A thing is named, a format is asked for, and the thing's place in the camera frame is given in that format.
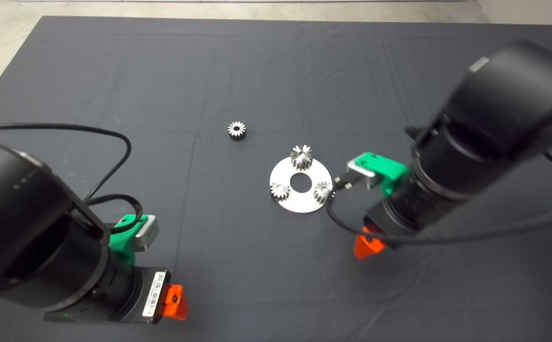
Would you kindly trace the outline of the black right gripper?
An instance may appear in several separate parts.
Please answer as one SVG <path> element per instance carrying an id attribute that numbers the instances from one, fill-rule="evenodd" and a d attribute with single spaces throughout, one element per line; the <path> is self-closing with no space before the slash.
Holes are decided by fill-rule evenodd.
<path id="1" fill-rule="evenodd" d="M 369 232 L 384 234 L 388 237 L 413 237 L 417 234 L 416 227 L 395 212 L 391 202 L 379 202 L 365 212 L 363 218 Z M 357 235 L 354 245 L 354 255 L 359 260 L 377 255 L 386 249 L 386 244 L 380 239 Z"/>

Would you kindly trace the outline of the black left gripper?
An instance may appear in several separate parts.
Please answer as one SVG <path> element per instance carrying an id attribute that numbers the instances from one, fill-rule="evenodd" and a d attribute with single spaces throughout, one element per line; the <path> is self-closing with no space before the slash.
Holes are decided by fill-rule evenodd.
<path id="1" fill-rule="evenodd" d="M 183 286 L 168 286 L 170 280 L 163 267 L 111 267 L 79 301 L 43 319 L 67 324 L 157 324 L 162 316 L 186 320 Z"/>

